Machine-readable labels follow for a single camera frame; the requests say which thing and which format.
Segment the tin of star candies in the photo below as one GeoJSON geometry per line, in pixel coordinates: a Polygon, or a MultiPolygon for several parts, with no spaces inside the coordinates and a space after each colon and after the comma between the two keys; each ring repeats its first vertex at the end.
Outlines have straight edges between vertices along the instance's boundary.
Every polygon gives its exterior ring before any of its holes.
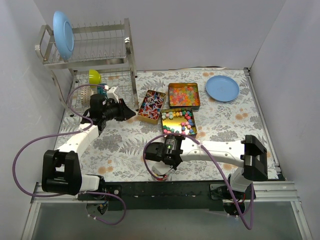
{"type": "Polygon", "coordinates": [[[160,116],[164,134],[181,133],[196,137],[198,130],[193,110],[190,107],[163,109],[160,116]]]}

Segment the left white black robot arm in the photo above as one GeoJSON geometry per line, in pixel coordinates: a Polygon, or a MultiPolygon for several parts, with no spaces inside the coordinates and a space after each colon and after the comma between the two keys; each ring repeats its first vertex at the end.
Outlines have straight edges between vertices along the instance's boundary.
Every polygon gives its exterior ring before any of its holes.
{"type": "Polygon", "coordinates": [[[103,132],[107,121],[123,122],[136,112],[131,110],[122,98],[114,100],[102,94],[90,97],[90,108],[84,112],[78,133],[56,150],[47,150],[43,155],[42,190],[48,193],[75,196],[89,191],[95,200],[106,196],[106,187],[98,175],[83,174],[80,157],[103,132]]]}

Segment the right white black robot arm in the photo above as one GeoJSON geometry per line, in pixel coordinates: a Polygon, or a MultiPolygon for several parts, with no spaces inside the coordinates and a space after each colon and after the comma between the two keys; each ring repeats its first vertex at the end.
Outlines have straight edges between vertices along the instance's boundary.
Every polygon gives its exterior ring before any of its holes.
{"type": "Polygon", "coordinates": [[[237,141],[203,141],[192,136],[169,133],[164,142],[151,140],[143,150],[145,160],[154,161],[149,170],[159,180],[167,178],[181,163],[207,161],[236,166],[228,178],[227,195],[237,199],[253,182],[268,180],[267,149],[254,135],[246,135],[237,141]]]}

